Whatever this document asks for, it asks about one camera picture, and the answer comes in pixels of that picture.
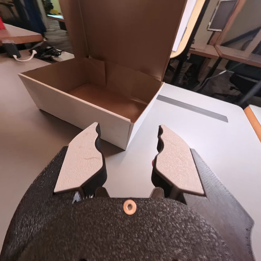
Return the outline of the black power adapter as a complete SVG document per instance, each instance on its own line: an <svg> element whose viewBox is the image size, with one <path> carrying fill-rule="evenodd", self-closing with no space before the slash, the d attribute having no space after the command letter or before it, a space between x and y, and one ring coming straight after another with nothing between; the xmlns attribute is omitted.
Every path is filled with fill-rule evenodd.
<svg viewBox="0 0 261 261"><path fill-rule="evenodd" d="M2 46L10 58L21 58L21 55L18 51L18 48L14 42L7 41L7 42L2 42Z"/></svg>

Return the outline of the dark background table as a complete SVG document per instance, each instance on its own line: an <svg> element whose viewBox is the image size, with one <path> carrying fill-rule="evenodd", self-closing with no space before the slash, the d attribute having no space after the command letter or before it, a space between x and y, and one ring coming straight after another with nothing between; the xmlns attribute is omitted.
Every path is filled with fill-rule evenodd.
<svg viewBox="0 0 261 261"><path fill-rule="evenodd" d="M47 17L52 19L52 20L58 21L60 29L67 31L67 28L66 28L66 25L65 25L65 22L64 22L64 18L63 18L62 15L47 14Z"/></svg>

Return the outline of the brown wooden table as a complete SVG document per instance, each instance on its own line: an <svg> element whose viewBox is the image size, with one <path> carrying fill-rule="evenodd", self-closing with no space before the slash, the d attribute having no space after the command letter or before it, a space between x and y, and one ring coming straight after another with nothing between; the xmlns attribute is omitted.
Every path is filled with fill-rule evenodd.
<svg viewBox="0 0 261 261"><path fill-rule="evenodd" d="M13 25L4 24L5 29L0 30L0 46L3 40L12 40L15 44L24 44L43 41L41 34Z"/></svg>

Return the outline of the orange edged table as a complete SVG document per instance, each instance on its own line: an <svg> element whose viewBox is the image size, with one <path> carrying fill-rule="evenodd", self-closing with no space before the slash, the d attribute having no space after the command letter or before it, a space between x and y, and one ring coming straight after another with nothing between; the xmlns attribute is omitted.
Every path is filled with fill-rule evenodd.
<svg viewBox="0 0 261 261"><path fill-rule="evenodd" d="M261 141L261 108L255 105L248 105L244 109L244 113L248 118L259 141Z"/></svg>

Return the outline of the black office chair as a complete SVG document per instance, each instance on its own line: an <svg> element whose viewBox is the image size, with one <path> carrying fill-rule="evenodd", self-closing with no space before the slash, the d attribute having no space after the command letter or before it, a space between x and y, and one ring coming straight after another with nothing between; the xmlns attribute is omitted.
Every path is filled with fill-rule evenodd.
<svg viewBox="0 0 261 261"><path fill-rule="evenodd" d="M235 73L229 78L229 81L234 85L234 87L231 87L230 90L237 90L241 93L237 97L231 98L231 103L234 104L239 101L241 96L247 94L251 88L260 82L260 80L250 79Z"/></svg>

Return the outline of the blue hanging cloth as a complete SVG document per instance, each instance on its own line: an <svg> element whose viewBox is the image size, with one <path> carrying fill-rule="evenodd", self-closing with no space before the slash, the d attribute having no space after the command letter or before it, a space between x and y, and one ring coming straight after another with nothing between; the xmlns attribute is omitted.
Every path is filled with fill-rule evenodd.
<svg viewBox="0 0 261 261"><path fill-rule="evenodd" d="M41 12L36 0L24 0L31 31L44 35L46 27L41 18Z"/></svg>

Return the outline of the wooden desk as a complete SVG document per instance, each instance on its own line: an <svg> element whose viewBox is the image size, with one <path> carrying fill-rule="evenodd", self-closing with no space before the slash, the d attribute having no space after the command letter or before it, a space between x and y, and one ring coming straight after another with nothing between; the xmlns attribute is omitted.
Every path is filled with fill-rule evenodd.
<svg viewBox="0 0 261 261"><path fill-rule="evenodd" d="M247 55L245 51L237 50L220 45L206 45L200 48L196 48L195 44L192 44L189 53L207 57L207 58L224 58L244 64L248 64L255 67L261 67L261 56L251 53Z"/></svg>

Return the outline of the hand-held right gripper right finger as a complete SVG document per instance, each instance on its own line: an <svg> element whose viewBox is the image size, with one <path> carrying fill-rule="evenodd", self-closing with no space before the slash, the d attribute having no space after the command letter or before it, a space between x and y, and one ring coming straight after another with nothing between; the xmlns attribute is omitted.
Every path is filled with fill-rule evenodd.
<svg viewBox="0 0 261 261"><path fill-rule="evenodd" d="M151 181L165 197L182 193L205 196L189 145L165 125L158 129L158 154L153 161Z"/></svg>

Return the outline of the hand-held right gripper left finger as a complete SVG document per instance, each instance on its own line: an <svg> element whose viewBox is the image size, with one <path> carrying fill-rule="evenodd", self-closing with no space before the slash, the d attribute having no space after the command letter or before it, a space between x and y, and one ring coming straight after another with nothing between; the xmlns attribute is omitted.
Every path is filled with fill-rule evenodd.
<svg viewBox="0 0 261 261"><path fill-rule="evenodd" d="M88 198L103 186L107 172L100 136L100 124L94 122L69 143L54 194L78 191Z"/></svg>

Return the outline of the framed dark board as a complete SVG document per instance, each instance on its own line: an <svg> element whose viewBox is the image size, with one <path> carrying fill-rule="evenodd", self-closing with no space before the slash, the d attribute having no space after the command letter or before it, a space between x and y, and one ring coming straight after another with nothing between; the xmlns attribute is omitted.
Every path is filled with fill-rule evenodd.
<svg viewBox="0 0 261 261"><path fill-rule="evenodd" d="M207 31L222 32L236 4L237 0L219 0L208 23Z"/></svg>

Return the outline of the printed instruction sheet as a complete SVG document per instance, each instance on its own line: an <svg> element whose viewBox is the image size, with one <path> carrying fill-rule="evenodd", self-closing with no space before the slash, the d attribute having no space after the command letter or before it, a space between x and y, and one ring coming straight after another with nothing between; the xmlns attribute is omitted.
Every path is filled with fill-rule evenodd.
<svg viewBox="0 0 261 261"><path fill-rule="evenodd" d="M196 4L196 0L187 0L172 51L177 51L177 49L178 49L178 46L187 29L187 25L188 25L189 19L191 17L192 11L195 7L195 4Z"/></svg>

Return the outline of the white cardboard box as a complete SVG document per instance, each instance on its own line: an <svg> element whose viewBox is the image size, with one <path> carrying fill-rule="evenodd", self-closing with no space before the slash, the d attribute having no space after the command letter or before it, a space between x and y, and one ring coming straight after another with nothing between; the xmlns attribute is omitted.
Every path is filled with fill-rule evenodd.
<svg viewBox="0 0 261 261"><path fill-rule="evenodd" d="M126 150L163 86L187 1L71 0L74 58L19 74L36 106Z"/></svg>

